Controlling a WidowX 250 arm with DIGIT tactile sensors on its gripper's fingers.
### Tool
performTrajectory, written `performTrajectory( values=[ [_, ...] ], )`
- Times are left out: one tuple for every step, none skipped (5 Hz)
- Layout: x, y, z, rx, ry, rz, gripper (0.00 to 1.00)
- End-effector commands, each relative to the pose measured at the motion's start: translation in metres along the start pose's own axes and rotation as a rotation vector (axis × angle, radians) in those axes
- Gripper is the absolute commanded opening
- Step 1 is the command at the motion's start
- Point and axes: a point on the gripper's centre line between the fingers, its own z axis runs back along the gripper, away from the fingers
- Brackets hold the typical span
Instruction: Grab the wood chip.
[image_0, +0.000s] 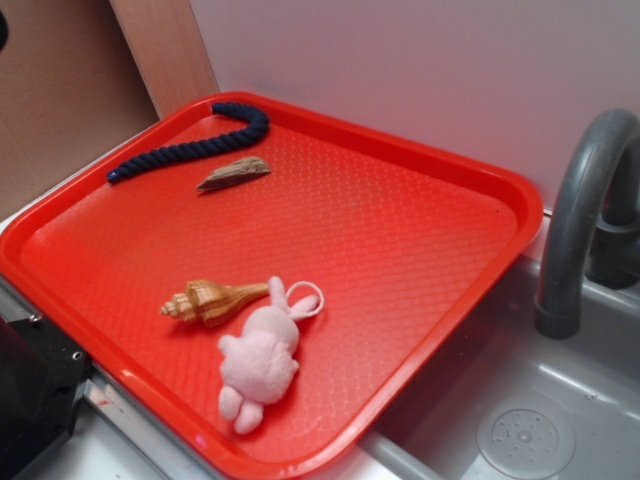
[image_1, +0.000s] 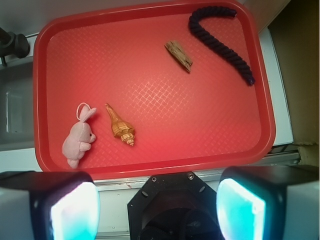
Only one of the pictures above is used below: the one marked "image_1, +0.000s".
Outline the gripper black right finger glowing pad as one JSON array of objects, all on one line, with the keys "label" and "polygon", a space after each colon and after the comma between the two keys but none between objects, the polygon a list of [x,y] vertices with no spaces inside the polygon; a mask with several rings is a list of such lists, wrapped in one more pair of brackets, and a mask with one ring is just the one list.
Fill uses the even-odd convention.
[{"label": "gripper black right finger glowing pad", "polygon": [[228,167],[218,184],[216,210],[226,240],[318,240],[319,168]]}]

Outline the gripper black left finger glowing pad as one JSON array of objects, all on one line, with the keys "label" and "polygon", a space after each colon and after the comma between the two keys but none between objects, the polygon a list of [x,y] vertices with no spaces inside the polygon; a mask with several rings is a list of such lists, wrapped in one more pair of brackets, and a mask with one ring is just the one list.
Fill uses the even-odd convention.
[{"label": "gripper black left finger glowing pad", "polygon": [[2,240],[94,240],[100,195],[83,171],[0,174]]}]

